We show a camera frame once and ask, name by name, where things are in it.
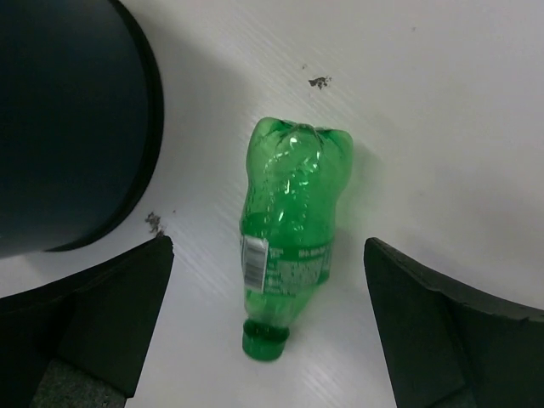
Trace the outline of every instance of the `black mark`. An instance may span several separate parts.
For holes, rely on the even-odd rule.
[[[150,234],[153,234],[155,238],[164,235],[164,226],[161,224],[161,217],[156,215],[154,212],[150,214],[145,219],[145,222],[150,225]]]
[[[319,76],[315,79],[309,79],[309,86],[310,87],[317,87],[319,89],[323,89],[324,87],[329,86],[329,82],[331,82],[332,78],[330,76]]]

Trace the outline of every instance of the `bottle label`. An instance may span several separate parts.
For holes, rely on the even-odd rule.
[[[272,247],[244,235],[241,261],[244,285],[255,292],[295,295],[329,278],[332,242],[319,246]]]

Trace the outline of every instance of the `black rim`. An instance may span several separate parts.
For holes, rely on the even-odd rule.
[[[151,46],[148,43],[144,32],[130,12],[117,0],[109,1],[122,18],[125,26],[128,28],[128,31],[136,44],[139,60],[144,70],[149,106],[149,121],[147,127],[147,138],[144,146],[144,154],[132,185],[128,189],[127,196],[125,197],[123,203],[114,211],[111,217],[91,234],[88,234],[83,238],[79,238],[70,244],[49,249],[48,252],[70,251],[72,249],[85,247],[86,245],[92,244],[114,230],[128,216],[128,214],[132,212],[147,189],[151,176],[155,171],[155,166],[161,151],[162,127],[164,123],[164,102],[162,97],[161,75],[156,64],[155,55],[151,50]]]

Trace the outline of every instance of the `soda bottle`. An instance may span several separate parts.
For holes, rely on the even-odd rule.
[[[240,230],[242,347],[255,360],[280,357],[289,325],[329,278],[335,207],[352,159],[343,131],[270,117],[253,130]]]

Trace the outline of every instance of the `green bottle cap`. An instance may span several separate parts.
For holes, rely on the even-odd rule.
[[[283,353],[288,337],[289,329],[286,327],[273,327],[248,319],[244,323],[241,346],[252,359],[273,361]]]

